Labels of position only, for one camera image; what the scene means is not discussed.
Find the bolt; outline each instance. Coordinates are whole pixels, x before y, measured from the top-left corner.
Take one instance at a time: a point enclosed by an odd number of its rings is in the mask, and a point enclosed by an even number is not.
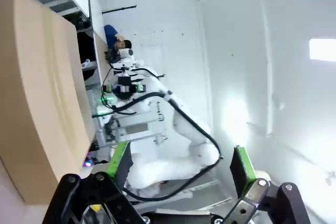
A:
[[[99,181],[104,180],[104,176],[101,175],[101,174],[98,174],[98,175],[96,176],[96,178],[97,178],[97,180],[99,180]]]
[[[266,186],[266,181],[265,180],[259,180],[259,185],[260,186]]]
[[[222,219],[215,219],[214,224],[221,224],[223,223]]]
[[[287,190],[291,191],[292,188],[293,188],[292,185],[289,185],[289,184],[286,185],[286,189],[287,189]]]
[[[151,219],[148,218],[147,216],[143,216],[142,220],[146,223],[146,224],[150,224],[151,223]]]
[[[76,178],[75,178],[75,177],[72,177],[72,176],[70,176],[70,177],[68,177],[68,181],[69,181],[70,183],[73,183],[73,182],[75,182],[75,181],[76,181]]]

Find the window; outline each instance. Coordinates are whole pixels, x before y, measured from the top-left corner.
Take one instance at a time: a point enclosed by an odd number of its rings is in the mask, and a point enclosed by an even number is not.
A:
[[[310,59],[336,61],[336,39],[311,39]]]

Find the black pole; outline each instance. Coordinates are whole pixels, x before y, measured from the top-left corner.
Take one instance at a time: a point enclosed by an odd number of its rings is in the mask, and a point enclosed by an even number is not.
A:
[[[112,12],[117,12],[119,10],[126,10],[126,9],[132,9],[132,8],[136,8],[136,5],[132,5],[132,6],[128,6],[128,7],[122,7],[122,8],[117,8],[117,9],[112,9],[112,10],[104,10],[102,13],[112,13]]]

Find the blue shirt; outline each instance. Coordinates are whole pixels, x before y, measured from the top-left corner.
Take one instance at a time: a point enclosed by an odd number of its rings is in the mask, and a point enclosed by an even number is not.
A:
[[[117,42],[116,34],[118,33],[111,25],[104,26],[106,41],[109,49],[114,49],[114,44]]]

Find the black hair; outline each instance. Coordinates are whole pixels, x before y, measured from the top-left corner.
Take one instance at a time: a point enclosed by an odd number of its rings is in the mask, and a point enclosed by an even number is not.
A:
[[[132,42],[130,42],[129,40],[124,40],[125,42],[125,48],[129,48],[129,49],[132,49]]]

